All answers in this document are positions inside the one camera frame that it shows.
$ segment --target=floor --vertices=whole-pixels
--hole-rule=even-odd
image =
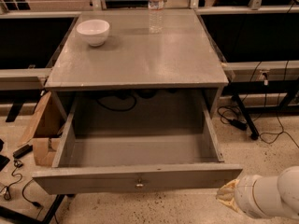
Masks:
[[[221,104],[232,101],[221,99]],[[26,104],[14,122],[6,123],[10,105],[0,106],[0,138],[5,142],[1,155],[12,158],[18,141],[31,118],[35,104]],[[250,139],[250,131],[240,131],[225,125],[220,116],[213,118],[216,134],[226,163],[238,163],[244,168],[240,175],[277,175],[285,168],[298,165],[299,148],[287,134],[282,134],[272,145],[261,139]],[[280,116],[284,129],[294,140],[299,140],[297,130],[299,117],[295,115]],[[262,114],[255,124],[260,133],[279,133],[276,116]],[[265,136],[268,141],[275,136]],[[0,205],[41,220],[55,198],[49,196],[37,183],[32,182],[24,194],[27,199],[39,202],[43,208],[37,209],[24,200],[21,190],[31,180],[31,172],[41,167],[35,165],[33,154],[21,158],[23,167],[16,173],[22,174],[22,180],[11,186],[11,200],[5,201],[0,196]],[[11,172],[13,161],[0,172],[0,182],[8,185],[16,180]],[[78,194],[72,198],[64,198],[51,223],[259,223],[259,224],[292,224],[297,221],[275,217],[272,219],[251,219],[235,213],[216,201],[217,189],[174,190],[147,194],[93,193]],[[9,223],[0,219],[0,223]]]

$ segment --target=clear plastic bottle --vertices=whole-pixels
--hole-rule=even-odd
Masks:
[[[157,34],[162,31],[164,0],[149,0],[149,32]]]

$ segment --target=brown box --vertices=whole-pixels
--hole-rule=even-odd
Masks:
[[[51,166],[63,127],[63,116],[49,91],[38,102],[35,113],[20,139],[19,147],[27,143],[32,144],[36,165]]]

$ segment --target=open drawer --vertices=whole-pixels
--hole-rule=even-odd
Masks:
[[[33,173],[47,193],[218,188],[241,172],[223,163],[201,90],[100,95],[77,94],[52,167]]]

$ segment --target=gray tabletop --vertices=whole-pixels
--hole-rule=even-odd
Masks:
[[[193,10],[164,10],[160,34],[149,33],[147,10],[82,12],[50,74],[47,90],[218,88],[227,83],[221,62]],[[91,47],[76,26],[110,23],[104,45]]]

